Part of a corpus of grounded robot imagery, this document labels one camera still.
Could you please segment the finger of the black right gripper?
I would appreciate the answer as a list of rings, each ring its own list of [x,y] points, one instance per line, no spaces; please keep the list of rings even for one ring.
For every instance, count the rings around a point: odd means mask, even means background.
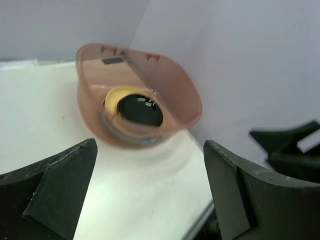
[[[306,152],[298,142],[320,129],[316,120],[291,129],[252,129],[249,135],[267,152],[266,162],[282,175],[299,180],[320,179],[320,145]]]

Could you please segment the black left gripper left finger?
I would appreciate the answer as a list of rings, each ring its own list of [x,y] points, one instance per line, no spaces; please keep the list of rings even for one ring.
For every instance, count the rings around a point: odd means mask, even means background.
[[[0,176],[2,240],[72,240],[98,154],[88,138]]]

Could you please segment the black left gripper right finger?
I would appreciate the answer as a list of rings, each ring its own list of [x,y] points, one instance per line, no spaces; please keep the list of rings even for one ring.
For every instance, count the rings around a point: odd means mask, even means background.
[[[203,154],[222,239],[319,239],[319,184],[260,166],[213,140]]]

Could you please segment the pale orange plate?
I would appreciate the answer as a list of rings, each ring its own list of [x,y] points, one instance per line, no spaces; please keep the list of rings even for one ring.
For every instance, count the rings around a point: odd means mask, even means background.
[[[103,106],[106,111],[113,115],[118,115],[118,103],[128,95],[142,95],[143,92],[133,86],[122,85],[112,88],[106,95]]]

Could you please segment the black plate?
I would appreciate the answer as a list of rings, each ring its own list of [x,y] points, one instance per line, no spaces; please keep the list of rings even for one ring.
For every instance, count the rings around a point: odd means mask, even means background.
[[[145,126],[160,127],[164,121],[158,104],[142,94],[129,94],[121,98],[117,112],[123,119]]]

